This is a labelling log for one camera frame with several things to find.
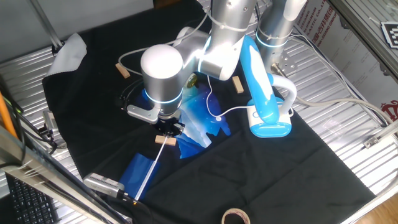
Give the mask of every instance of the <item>orange pole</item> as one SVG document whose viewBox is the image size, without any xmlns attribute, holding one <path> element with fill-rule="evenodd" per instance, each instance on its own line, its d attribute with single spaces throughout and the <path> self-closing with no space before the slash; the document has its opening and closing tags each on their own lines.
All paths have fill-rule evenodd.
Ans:
<svg viewBox="0 0 398 224">
<path fill-rule="evenodd" d="M 9 131 L 15 138 L 18 139 L 18 135 L 15 132 L 15 128 L 14 128 L 14 125 L 12 124 L 11 117 L 8 112 L 6 102 L 4 101 L 1 92 L 0 92 L 0 114 L 2 116 L 2 120 L 4 122 L 4 125 L 7 129 L 7 131 Z"/>
</svg>

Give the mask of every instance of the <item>wooden stick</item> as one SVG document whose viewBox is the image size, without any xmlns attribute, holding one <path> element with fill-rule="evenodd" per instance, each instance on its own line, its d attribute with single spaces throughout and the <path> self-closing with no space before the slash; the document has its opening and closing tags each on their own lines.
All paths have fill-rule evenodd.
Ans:
<svg viewBox="0 0 398 224">
<path fill-rule="evenodd" d="M 155 142 L 158 144 L 163 144 L 164 139 L 165 139 L 164 136 L 156 136 Z M 177 139 L 172 137 L 167 138 L 166 145 L 175 146 L 175 143 L 177 143 Z"/>
<path fill-rule="evenodd" d="M 236 92 L 243 93 L 244 90 L 243 90 L 243 86 L 242 86 L 242 83 L 241 83 L 241 80 L 239 79 L 239 77 L 237 77 L 237 76 L 232 77 L 232 81 L 234 82 Z"/>
<path fill-rule="evenodd" d="M 130 77 L 130 73 L 129 71 L 127 71 L 125 68 L 123 68 L 119 63 L 117 63 L 116 68 L 119 70 L 120 74 L 122 74 L 122 76 L 124 78 L 129 78 Z"/>
</svg>

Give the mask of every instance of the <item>tape roll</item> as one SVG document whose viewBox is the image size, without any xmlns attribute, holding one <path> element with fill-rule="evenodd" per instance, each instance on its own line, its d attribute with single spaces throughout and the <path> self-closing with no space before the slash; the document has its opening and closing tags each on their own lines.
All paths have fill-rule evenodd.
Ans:
<svg viewBox="0 0 398 224">
<path fill-rule="evenodd" d="M 242 210 L 240 210 L 238 208 L 230 208 L 230 209 L 228 209 L 223 215 L 223 219 L 221 220 L 221 224 L 225 224 L 225 217 L 227 215 L 229 215 L 229 214 L 237 214 L 237 215 L 239 215 L 242 218 L 244 224 L 250 224 L 250 219 L 249 219 L 248 215 L 246 214 L 246 212 L 244 212 L 244 211 L 242 211 Z"/>
</svg>

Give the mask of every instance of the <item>keyboard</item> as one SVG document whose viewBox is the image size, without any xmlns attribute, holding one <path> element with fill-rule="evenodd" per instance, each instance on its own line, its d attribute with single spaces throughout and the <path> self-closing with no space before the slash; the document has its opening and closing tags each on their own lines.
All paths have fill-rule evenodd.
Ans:
<svg viewBox="0 0 398 224">
<path fill-rule="evenodd" d="M 19 179 L 6 174 L 12 206 L 17 215 L 18 224 L 57 223 L 52 198 L 36 190 Z"/>
</svg>

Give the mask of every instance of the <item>black fabric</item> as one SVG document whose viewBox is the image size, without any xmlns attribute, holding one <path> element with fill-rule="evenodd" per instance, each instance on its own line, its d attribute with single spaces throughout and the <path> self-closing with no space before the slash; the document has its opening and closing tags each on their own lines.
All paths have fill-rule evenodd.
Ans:
<svg viewBox="0 0 398 224">
<path fill-rule="evenodd" d="M 116 70 L 118 57 L 130 50 L 168 42 L 184 26 L 195 27 L 204 13 L 194 0 L 146 11 L 82 33 L 87 55 L 78 70 L 44 80 L 50 110 L 82 176 L 96 172 L 119 180 L 139 152 L 155 158 L 158 132 L 118 106 L 128 84 Z M 201 28 L 209 31 L 210 22 Z M 141 54 L 123 63 L 140 70 Z M 248 89 L 240 64 L 238 75 Z M 199 75 L 199 82 L 206 78 Z M 250 94 L 236 94 L 231 80 L 211 80 L 221 110 L 245 105 Z M 284 138 L 261 139 L 249 130 L 245 110 L 226 115 L 227 136 L 208 134 L 212 143 L 202 153 L 179 159 L 178 146 L 166 146 L 145 203 L 154 223 L 220 223 L 229 208 L 241 208 L 252 223 L 339 223 L 374 195 L 335 153 L 295 115 Z M 115 209 L 138 223 L 149 213 L 115 200 Z"/>
</svg>

